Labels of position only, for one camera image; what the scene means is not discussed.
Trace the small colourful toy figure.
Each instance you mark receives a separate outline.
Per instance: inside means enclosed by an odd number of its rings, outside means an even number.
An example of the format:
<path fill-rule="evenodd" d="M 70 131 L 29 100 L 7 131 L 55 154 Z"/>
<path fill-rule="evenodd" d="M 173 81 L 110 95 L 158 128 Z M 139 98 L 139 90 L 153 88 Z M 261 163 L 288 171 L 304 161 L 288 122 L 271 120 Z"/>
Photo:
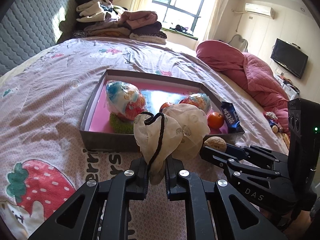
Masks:
<path fill-rule="evenodd" d="M 278 118 L 273 112 L 264 112 L 264 117 L 268 121 L 273 133 L 283 133 L 283 127 L 278 122 Z"/>

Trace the pile of folded clothes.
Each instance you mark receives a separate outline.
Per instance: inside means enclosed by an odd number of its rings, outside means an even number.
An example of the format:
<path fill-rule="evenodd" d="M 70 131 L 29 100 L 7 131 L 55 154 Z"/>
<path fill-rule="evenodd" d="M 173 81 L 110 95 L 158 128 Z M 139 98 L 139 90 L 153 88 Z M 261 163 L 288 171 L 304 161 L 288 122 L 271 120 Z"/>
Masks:
<path fill-rule="evenodd" d="M 115 37 L 165 45 L 167 35 L 154 11 L 128 11 L 113 0 L 74 0 L 60 24 L 59 42 L 70 38 Z"/>

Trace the brown walnut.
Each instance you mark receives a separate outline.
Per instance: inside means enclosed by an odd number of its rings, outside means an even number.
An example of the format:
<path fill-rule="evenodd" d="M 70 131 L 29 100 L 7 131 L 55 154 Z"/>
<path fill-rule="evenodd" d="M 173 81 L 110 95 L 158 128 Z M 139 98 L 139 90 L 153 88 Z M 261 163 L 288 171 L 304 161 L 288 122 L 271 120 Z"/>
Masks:
<path fill-rule="evenodd" d="M 221 137 L 210 137 L 204 142 L 204 146 L 208 146 L 220 152 L 227 150 L 227 143 Z"/>

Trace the grey quilted headboard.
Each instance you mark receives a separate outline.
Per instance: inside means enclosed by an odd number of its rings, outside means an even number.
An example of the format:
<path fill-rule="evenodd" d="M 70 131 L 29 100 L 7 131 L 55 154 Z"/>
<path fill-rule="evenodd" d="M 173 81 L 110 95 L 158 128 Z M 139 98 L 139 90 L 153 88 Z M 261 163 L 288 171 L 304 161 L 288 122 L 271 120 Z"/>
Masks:
<path fill-rule="evenodd" d="M 15 0 L 1 20 L 1 75 L 71 38 L 75 0 Z"/>

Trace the green fuzzy curved toy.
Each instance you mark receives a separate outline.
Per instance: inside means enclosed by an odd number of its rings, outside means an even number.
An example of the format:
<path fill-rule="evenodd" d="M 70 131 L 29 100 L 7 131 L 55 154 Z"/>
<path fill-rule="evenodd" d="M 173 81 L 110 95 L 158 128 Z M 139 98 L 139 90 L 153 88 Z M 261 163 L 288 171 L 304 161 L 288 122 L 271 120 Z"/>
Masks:
<path fill-rule="evenodd" d="M 113 113 L 110 114 L 109 124 L 114 133 L 133 134 L 133 122 L 123 121 Z"/>

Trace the blue snack packet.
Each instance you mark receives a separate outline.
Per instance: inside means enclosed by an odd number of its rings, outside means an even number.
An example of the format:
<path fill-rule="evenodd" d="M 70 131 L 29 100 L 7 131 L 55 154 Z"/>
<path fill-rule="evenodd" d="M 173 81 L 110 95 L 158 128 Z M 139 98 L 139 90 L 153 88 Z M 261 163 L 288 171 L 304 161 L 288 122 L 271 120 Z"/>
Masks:
<path fill-rule="evenodd" d="M 233 104 L 230 102 L 222 101 L 220 109 L 226 121 L 228 133 L 239 132 L 240 120 Z"/>

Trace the cream curtain right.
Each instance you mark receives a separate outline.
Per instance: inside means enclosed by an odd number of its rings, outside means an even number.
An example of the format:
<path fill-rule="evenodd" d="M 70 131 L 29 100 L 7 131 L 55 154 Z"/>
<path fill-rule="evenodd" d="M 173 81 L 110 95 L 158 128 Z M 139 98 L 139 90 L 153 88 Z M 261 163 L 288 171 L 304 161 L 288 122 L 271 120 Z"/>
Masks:
<path fill-rule="evenodd" d="M 229 0 L 210 0 L 212 4 L 210 5 L 210 11 L 208 15 L 210 16 L 207 26 L 205 28 L 203 40 L 213 40 L 214 36 L 219 27 L 221 18 L 225 9 L 227 7 L 227 3 Z"/>

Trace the white wall air conditioner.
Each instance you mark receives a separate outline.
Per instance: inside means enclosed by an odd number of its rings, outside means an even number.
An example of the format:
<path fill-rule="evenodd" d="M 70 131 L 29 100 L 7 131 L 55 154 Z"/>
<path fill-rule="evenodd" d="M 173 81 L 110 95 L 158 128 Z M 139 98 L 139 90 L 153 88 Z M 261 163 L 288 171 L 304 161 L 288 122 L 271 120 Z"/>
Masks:
<path fill-rule="evenodd" d="M 263 15 L 274 19 L 276 12 L 272 7 L 252 3 L 245 4 L 245 12 Z"/>

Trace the small orange mandarin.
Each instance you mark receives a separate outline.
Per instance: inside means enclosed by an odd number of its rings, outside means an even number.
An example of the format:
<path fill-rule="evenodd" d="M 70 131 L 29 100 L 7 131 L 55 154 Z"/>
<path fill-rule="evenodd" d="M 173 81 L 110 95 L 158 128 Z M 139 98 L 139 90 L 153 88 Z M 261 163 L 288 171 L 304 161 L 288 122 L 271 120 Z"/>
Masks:
<path fill-rule="evenodd" d="M 221 113 L 212 112 L 207 116 L 208 126 L 212 129 L 220 129 L 224 125 L 225 119 Z"/>

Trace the large orange mandarin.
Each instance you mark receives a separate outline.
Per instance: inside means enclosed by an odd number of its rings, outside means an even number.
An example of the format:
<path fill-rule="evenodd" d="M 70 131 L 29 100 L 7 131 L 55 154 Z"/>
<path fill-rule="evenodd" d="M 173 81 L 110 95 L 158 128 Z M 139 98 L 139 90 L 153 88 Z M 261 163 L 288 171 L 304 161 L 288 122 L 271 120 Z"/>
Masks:
<path fill-rule="evenodd" d="M 159 109 L 159 112 L 162 113 L 164 109 L 166 109 L 167 107 L 170 107 L 170 106 L 174 106 L 174 105 L 175 105 L 174 103 L 170 103 L 170 102 L 163 103 L 163 105 L 161 105 L 161 107 Z"/>

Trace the white drawer cabinet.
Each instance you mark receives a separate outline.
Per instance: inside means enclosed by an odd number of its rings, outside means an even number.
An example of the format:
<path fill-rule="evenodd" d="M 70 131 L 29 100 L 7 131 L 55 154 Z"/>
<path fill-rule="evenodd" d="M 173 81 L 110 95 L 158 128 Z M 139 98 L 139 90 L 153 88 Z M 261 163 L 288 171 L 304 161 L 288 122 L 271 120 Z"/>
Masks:
<path fill-rule="evenodd" d="M 285 91 L 289 100 L 293 100 L 300 97 L 300 90 L 291 83 L 289 83 L 289 81 L 283 80 L 279 75 L 274 75 L 274 78 L 278 81 L 282 89 Z"/>

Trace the pink surprise egg toy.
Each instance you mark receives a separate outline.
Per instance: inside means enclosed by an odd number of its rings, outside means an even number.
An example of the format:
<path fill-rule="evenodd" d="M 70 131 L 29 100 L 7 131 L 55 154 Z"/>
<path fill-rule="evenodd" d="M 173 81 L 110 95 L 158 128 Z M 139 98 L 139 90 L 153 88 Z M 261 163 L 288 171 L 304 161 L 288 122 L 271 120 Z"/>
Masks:
<path fill-rule="evenodd" d="M 191 94 L 188 97 L 182 99 L 180 103 L 194 105 L 197 108 L 203 110 L 206 114 L 208 114 L 212 108 L 209 96 L 204 93 Z"/>

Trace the cream mesh drawstring bag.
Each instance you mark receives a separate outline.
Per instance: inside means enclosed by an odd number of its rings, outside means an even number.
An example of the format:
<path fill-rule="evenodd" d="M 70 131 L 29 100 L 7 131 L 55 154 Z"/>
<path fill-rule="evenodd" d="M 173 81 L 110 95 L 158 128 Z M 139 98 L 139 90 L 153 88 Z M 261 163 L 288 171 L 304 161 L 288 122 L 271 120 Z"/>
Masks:
<path fill-rule="evenodd" d="M 209 133 L 206 113 L 190 104 L 171 105 L 155 115 L 149 112 L 137 115 L 133 134 L 148 165 L 150 183 L 157 185 L 162 181 L 168 156 L 194 159 Z"/>

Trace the pink quilted duvet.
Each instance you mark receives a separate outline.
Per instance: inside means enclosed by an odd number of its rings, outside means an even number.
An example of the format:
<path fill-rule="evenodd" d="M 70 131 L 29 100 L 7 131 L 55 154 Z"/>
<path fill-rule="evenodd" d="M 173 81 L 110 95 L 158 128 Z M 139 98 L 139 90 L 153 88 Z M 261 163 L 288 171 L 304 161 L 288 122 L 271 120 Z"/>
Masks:
<path fill-rule="evenodd" d="M 196 48 L 197 57 L 216 72 L 227 76 L 249 94 L 266 112 L 273 112 L 284 133 L 290 135 L 289 97 L 276 80 L 269 65 L 250 53 L 216 40 Z"/>

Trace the blue surprise egg toy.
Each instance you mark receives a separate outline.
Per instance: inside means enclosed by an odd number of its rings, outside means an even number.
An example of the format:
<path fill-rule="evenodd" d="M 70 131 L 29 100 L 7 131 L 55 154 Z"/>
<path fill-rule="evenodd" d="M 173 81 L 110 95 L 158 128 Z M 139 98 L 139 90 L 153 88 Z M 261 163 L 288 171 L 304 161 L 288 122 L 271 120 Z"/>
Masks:
<path fill-rule="evenodd" d="M 125 121 L 133 121 L 146 110 L 146 99 L 133 84 L 108 80 L 105 86 L 106 103 L 110 113 Z"/>

